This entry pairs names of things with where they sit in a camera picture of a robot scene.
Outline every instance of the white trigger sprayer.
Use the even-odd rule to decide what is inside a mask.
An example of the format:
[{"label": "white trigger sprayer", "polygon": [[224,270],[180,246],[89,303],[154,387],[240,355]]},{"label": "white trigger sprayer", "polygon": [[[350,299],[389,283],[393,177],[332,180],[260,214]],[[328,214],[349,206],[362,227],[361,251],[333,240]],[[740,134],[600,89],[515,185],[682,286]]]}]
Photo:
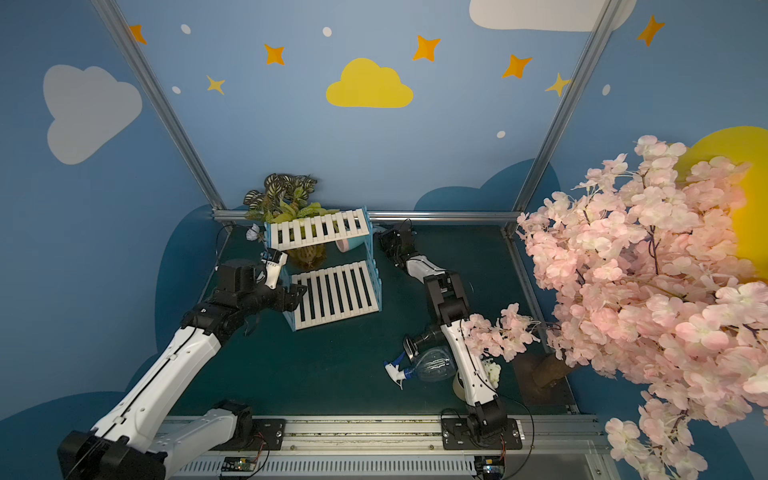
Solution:
[{"label": "white trigger sprayer", "polygon": [[406,356],[406,353],[403,352],[400,354],[399,357],[394,362],[384,362],[384,370],[389,374],[389,378],[392,379],[394,383],[397,383],[397,385],[402,390],[402,381],[406,378],[406,372],[400,370],[400,362],[402,361],[403,357]]}]

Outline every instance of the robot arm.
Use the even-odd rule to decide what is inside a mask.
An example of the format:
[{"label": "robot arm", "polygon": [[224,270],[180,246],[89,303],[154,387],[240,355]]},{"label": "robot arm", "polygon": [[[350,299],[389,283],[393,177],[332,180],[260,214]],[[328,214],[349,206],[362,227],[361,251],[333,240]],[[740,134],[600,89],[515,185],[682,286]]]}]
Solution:
[{"label": "robot arm", "polygon": [[480,440],[498,436],[506,428],[507,413],[480,358],[466,346],[463,321],[469,318],[469,308],[458,273],[436,266],[416,251],[410,228],[387,230],[380,234],[379,243],[395,266],[424,284],[434,320],[422,335],[405,337],[402,343],[406,355],[413,362],[420,348],[447,340],[464,383],[470,431]]},{"label": "robot arm", "polygon": [[72,432],[62,442],[62,475],[68,480],[112,480],[128,478],[130,472],[130,478],[163,480],[233,436],[249,435],[250,409],[222,402],[179,432],[154,439],[181,393],[247,316],[267,308],[296,309],[306,287],[279,285],[286,258],[268,249],[259,266],[219,266],[219,286],[187,312],[169,346],[136,386],[90,432]]}]

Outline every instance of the dark green table surface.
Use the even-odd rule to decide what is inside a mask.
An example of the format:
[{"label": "dark green table surface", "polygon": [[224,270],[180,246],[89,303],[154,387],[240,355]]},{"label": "dark green table surface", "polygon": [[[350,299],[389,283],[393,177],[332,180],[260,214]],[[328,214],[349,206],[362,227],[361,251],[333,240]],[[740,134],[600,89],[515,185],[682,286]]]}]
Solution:
[{"label": "dark green table surface", "polygon": [[[222,261],[258,260],[261,246],[236,227],[223,249]],[[497,227],[415,228],[416,248],[440,267],[458,271],[470,311],[495,319],[509,303],[528,313],[509,252]],[[328,244],[334,266],[362,260],[365,247],[340,253]],[[395,415],[437,414],[445,408],[466,411],[452,382],[403,382],[402,391],[386,374],[384,361],[402,352],[402,337],[416,335],[429,323],[424,286],[396,269],[376,247],[383,288],[377,313],[293,332],[282,314],[250,317],[253,334],[239,330],[195,377],[171,415],[202,415],[215,402],[231,399],[256,415]],[[216,284],[216,276],[209,289]],[[498,391],[521,401],[512,365],[502,366]],[[508,413],[525,413],[504,399]],[[566,413],[565,407],[531,407],[533,413]]]}]

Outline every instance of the clear plastic bottle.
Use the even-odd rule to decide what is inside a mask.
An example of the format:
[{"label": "clear plastic bottle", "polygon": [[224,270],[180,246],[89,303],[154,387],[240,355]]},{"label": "clear plastic bottle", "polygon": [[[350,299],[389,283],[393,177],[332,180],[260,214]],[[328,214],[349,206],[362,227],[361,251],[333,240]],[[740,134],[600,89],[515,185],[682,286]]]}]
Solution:
[{"label": "clear plastic bottle", "polygon": [[456,374],[456,362],[448,347],[437,346],[419,355],[415,365],[405,370],[406,378],[416,376],[423,382],[439,382]]}]

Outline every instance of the wire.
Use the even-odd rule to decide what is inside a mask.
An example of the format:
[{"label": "wire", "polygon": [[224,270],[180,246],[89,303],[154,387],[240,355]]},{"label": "wire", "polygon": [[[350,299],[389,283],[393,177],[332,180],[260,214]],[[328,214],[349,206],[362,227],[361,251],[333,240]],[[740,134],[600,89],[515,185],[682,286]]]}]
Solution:
[{"label": "wire", "polygon": [[214,250],[216,250],[216,264],[219,263],[219,235],[221,235],[221,231],[224,230],[227,227],[236,227],[237,225],[224,225],[222,226],[219,231],[216,232],[216,238],[214,239]]},{"label": "wire", "polygon": [[[186,344],[187,344],[187,342],[189,342],[189,341],[192,339],[192,337],[193,337],[193,336],[194,336],[194,334],[195,334],[195,330],[197,330],[197,328],[193,328],[193,329],[192,329],[192,334],[191,334],[191,335],[189,335],[189,336],[187,337],[187,339],[186,339],[186,340],[184,340],[184,342],[183,342],[181,345],[179,345],[179,347],[176,349],[176,351],[174,352],[174,354],[177,354],[177,353],[179,353],[179,351],[180,351],[181,349],[183,349],[184,345],[186,345]],[[169,359],[166,359],[166,360],[165,360],[165,363],[164,363],[163,365],[161,365],[159,369],[157,369],[157,371],[154,373],[154,375],[152,375],[152,378],[150,378],[150,379],[149,379],[149,381],[147,381],[147,383],[145,383],[145,384],[144,384],[144,386],[143,386],[143,387],[141,387],[141,390],[139,390],[139,393],[137,393],[137,394],[136,394],[136,396],[135,396],[135,397],[134,397],[134,398],[133,398],[133,399],[132,399],[132,400],[131,400],[131,401],[128,403],[128,405],[125,407],[125,410],[123,410],[123,412],[120,414],[120,416],[125,416],[125,414],[128,412],[128,410],[130,410],[130,409],[131,409],[131,406],[134,404],[134,402],[136,402],[136,400],[137,400],[137,399],[138,399],[138,398],[141,396],[141,394],[142,394],[142,393],[144,393],[144,390],[145,390],[145,389],[147,389],[147,387],[148,387],[148,386],[149,386],[149,385],[152,383],[152,381],[153,381],[153,380],[155,380],[155,379],[157,378],[157,376],[160,374],[160,372],[162,372],[163,368],[165,368],[165,366],[168,364],[168,362],[170,362],[170,360],[169,360]],[[85,459],[86,459],[86,458],[87,458],[87,457],[88,457],[88,456],[89,456],[89,455],[90,455],[90,454],[91,454],[91,453],[92,453],[92,452],[93,452],[93,451],[96,449],[96,447],[97,447],[97,446],[100,446],[100,445],[104,445],[104,444],[105,444],[105,442],[104,442],[102,439],[103,439],[105,436],[107,436],[107,434],[108,434],[109,432],[111,432],[111,430],[112,430],[112,429],[113,429],[113,428],[114,428],[116,425],[117,425],[117,423],[113,423],[112,425],[110,425],[110,427],[107,429],[107,431],[106,431],[106,432],[104,432],[104,434],[103,434],[101,437],[98,437],[98,438],[96,439],[96,442],[94,442],[94,444],[93,444],[93,445],[92,445],[92,446],[91,446],[91,447],[88,449],[88,451],[87,451],[87,452],[86,452],[86,453],[85,453],[85,454],[84,454],[82,457],[80,457],[80,459],[79,459],[79,460],[77,460],[77,461],[76,461],[76,463],[74,464],[74,466],[72,466],[71,470],[70,470],[70,471],[67,473],[67,475],[64,477],[64,480],[67,480],[67,478],[69,478],[69,476],[70,476],[70,475],[72,475],[72,472],[74,472],[74,470],[75,470],[75,469],[78,467],[78,465],[80,465],[80,463],[81,463],[83,460],[85,460]]]},{"label": "wire", "polygon": [[[250,476],[246,477],[246,480],[248,480],[248,478],[253,477],[255,474],[261,472],[261,469],[264,468],[266,463],[270,460],[270,451],[271,451],[270,450],[270,445],[266,442],[266,439],[263,437],[263,435],[261,435],[261,432],[259,432],[258,437],[261,439],[261,442],[262,442],[261,443],[261,449],[266,447],[266,458],[264,459],[264,463],[262,463],[261,466],[254,473],[252,473],[252,474],[250,474]],[[259,457],[256,457],[256,462],[257,462],[257,465],[258,465]]]},{"label": "wire", "polygon": [[[462,339],[465,341],[464,342],[464,347],[467,349],[467,353],[469,354],[470,363],[472,364],[472,368],[475,369],[475,376],[478,377],[478,379],[480,379],[480,381],[483,382],[483,384],[485,386],[487,386],[492,392],[496,392],[496,390],[491,388],[491,386],[488,383],[485,383],[485,380],[483,380],[482,377],[478,374],[478,370],[477,370],[477,367],[475,366],[475,362],[472,360],[472,354],[469,352],[469,347],[467,347],[466,338],[464,337],[464,326],[461,323],[458,325],[458,329],[461,330],[461,332],[462,332]],[[528,407],[525,406],[525,404],[520,403],[517,400],[513,399],[512,397],[504,395],[503,393],[499,393],[499,392],[496,392],[496,393],[498,395],[503,396],[504,398],[509,399],[509,400],[517,403],[518,405],[520,405],[522,408],[525,409],[526,412],[528,412],[528,416],[531,417],[531,448],[528,449],[528,454],[525,456],[525,460],[523,460],[523,462],[520,464],[518,469],[515,470],[514,472],[512,472],[511,475],[505,476],[502,479],[502,480],[507,480],[507,478],[512,478],[515,475],[517,475],[523,469],[523,467],[525,467],[525,464],[528,463],[528,460],[531,458],[531,453],[533,452],[533,442],[534,442],[534,438],[536,436],[536,425],[534,424],[533,415],[531,414],[531,410],[528,409]]]},{"label": "wire", "polygon": [[506,398],[508,400],[511,400],[511,401],[517,403],[518,405],[520,405],[522,408],[525,409],[526,412],[528,412],[528,416],[531,417],[531,446],[528,448],[528,454],[525,456],[525,460],[523,460],[523,462],[520,464],[520,466],[518,467],[517,470],[512,472],[510,475],[507,475],[504,478],[502,478],[502,480],[507,480],[507,478],[512,478],[515,475],[517,475],[518,473],[520,473],[520,471],[523,469],[523,467],[525,467],[525,464],[528,463],[528,460],[531,458],[531,453],[533,452],[533,442],[536,439],[536,424],[533,421],[533,415],[531,414],[531,410],[528,409],[528,407],[525,406],[524,403],[520,403],[517,400],[513,399],[512,397],[504,395],[504,394],[499,394],[499,395],[501,395],[504,398]]}]

